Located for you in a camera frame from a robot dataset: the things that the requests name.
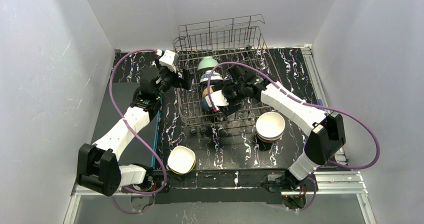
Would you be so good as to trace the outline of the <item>blue floral bowl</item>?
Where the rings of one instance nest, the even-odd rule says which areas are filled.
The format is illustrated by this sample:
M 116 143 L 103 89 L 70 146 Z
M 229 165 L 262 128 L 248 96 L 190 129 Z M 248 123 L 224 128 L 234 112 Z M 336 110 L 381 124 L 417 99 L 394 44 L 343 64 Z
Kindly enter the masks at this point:
M 210 80 L 210 85 L 216 85 L 222 83 L 224 81 L 222 75 L 216 71 L 212 72 L 211 70 L 207 70 L 201 77 L 199 83 L 203 86 L 206 86 Z

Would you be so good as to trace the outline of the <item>green celadon bowl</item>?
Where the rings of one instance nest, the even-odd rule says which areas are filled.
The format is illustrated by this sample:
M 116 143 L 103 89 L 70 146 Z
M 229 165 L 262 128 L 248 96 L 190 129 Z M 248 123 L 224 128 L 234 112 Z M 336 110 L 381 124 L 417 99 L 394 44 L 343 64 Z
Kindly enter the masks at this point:
M 205 56 L 199 62 L 197 70 L 199 72 L 212 70 L 218 64 L 218 61 L 213 56 Z

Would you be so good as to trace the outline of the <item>cream white round bowl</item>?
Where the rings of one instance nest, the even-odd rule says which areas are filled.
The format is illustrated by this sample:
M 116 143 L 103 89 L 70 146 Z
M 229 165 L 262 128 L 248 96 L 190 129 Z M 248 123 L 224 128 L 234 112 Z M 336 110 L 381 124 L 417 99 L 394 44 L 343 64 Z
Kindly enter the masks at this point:
M 214 89 L 213 89 L 213 85 L 211 85 L 210 87 L 206 87 L 204 90 L 203 90 L 203 92 L 202 92 L 202 95 L 201 95 L 201 99 L 202 100 L 204 100 L 207 96 L 208 96 L 208 94 L 212 94 L 213 92 L 214 92 Z

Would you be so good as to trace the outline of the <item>tan interior dark bowl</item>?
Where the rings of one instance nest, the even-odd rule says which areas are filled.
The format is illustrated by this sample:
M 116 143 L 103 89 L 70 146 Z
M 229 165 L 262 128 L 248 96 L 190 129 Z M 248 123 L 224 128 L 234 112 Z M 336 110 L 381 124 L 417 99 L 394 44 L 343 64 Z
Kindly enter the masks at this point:
M 201 111 L 204 113 L 210 113 L 213 111 L 213 108 L 209 106 L 206 98 L 203 98 L 200 104 Z

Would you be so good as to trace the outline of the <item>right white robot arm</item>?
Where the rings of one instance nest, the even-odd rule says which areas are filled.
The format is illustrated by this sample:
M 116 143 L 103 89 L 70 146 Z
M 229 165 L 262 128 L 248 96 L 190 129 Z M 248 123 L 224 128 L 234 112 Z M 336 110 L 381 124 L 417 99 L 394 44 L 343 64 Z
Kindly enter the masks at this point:
M 283 114 L 307 135 L 303 153 L 285 172 L 285 183 L 300 183 L 344 146 L 345 127 L 339 112 L 327 113 L 319 105 L 300 99 L 273 77 L 247 64 L 228 65 L 232 80 L 223 84 L 222 96 L 229 105 L 254 98 Z

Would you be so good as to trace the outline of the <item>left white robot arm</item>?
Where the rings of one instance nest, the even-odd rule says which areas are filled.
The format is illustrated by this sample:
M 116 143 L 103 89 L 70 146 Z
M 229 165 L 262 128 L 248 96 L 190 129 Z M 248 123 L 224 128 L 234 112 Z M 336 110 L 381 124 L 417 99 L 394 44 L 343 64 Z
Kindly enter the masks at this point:
M 78 185 L 110 197 L 121 187 L 144 182 L 148 167 L 135 163 L 119 165 L 119 159 L 135 134 L 156 117 L 163 95 L 170 88 L 188 90 L 193 80 L 187 67 L 173 72 L 159 65 L 151 72 L 154 78 L 140 81 L 121 119 L 93 144 L 80 147 L 75 180 Z

